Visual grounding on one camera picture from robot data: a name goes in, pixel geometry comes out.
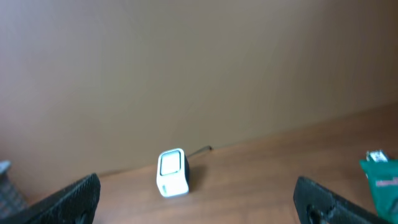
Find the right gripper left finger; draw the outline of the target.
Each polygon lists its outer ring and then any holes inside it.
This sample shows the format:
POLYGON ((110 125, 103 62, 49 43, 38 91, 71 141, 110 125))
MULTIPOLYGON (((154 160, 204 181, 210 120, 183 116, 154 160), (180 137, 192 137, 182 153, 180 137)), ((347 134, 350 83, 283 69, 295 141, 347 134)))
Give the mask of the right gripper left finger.
POLYGON ((92 224, 100 200, 101 183, 92 173, 53 193, 1 224, 92 224))

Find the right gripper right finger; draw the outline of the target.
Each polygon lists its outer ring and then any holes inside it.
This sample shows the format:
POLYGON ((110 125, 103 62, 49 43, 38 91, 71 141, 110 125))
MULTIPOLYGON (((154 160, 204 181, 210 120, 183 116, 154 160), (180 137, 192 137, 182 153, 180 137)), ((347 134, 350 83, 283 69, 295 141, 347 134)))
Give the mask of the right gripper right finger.
POLYGON ((390 224, 304 176, 296 181, 293 201, 298 219, 304 224, 390 224))

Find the green 3M gloves packet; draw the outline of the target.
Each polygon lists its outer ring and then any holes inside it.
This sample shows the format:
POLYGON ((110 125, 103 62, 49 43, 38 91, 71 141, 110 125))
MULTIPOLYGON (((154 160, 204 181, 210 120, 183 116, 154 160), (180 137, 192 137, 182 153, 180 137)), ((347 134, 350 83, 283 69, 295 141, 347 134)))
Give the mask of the green 3M gloves packet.
POLYGON ((361 160, 359 163, 368 179, 377 214, 391 223, 397 223, 397 160, 361 160))

